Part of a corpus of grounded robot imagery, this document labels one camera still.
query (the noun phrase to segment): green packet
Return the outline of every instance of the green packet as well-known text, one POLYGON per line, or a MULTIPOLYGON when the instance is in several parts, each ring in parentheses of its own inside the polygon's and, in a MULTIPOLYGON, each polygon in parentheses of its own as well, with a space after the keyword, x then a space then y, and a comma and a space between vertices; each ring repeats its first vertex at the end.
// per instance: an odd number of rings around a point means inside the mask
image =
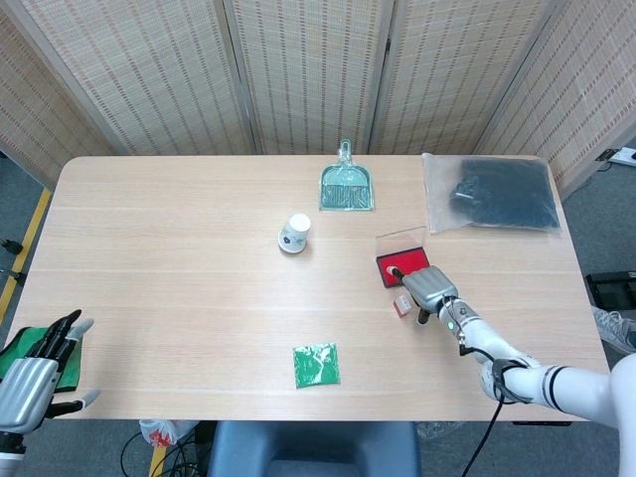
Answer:
POLYGON ((294 348, 296 388, 340 384, 338 352, 335 343, 294 348))

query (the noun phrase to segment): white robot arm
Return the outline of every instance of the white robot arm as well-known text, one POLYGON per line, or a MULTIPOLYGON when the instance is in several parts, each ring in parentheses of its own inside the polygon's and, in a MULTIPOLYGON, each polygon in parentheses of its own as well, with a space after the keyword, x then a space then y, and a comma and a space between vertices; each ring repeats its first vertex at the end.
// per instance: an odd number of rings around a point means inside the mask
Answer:
POLYGON ((464 300, 436 266, 409 275, 388 270, 410 292, 424 315, 436 314, 456 338, 460 355, 481 365, 481 386, 495 400, 543 405, 618 428, 620 477, 636 475, 636 355, 611 375, 563 366, 542 366, 504 340, 464 300))

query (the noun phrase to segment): tabletop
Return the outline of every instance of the tabletop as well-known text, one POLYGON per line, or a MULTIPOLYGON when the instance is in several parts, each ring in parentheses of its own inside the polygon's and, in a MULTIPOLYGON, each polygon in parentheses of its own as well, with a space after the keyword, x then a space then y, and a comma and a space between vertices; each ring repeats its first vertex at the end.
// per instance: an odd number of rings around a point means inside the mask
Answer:
MULTIPOLYGON (((77 417, 490 419, 479 366, 435 319, 398 318, 398 291, 375 263, 377 236, 428 223, 421 158, 356 159, 373 175, 372 212, 319 211, 335 156, 73 160, 12 334, 76 308, 94 319, 78 395, 101 396, 77 417), (297 212, 312 229, 289 255, 277 235, 297 212), (317 343, 336 344, 341 384, 297 390, 292 350, 317 343)), ((557 211, 559 233, 464 228, 425 234, 424 248, 513 346, 545 365, 607 372, 557 211)), ((568 419, 522 404, 501 418, 568 419)))

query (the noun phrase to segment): chair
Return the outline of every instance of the chair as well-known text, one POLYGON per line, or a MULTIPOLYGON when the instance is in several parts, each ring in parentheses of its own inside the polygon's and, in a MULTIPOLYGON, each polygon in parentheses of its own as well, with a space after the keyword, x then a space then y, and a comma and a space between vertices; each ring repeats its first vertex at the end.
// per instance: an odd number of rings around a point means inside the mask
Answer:
POLYGON ((413 422, 221 421, 209 476, 420 477, 413 422))

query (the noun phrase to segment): dustpan handle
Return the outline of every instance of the dustpan handle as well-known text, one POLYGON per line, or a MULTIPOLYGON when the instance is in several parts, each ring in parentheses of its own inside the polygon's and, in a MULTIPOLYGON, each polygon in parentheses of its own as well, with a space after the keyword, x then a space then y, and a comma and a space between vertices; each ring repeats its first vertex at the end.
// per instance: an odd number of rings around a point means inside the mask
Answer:
POLYGON ((343 139, 340 141, 340 149, 338 149, 338 160, 344 164, 351 164, 351 141, 349 139, 343 139))

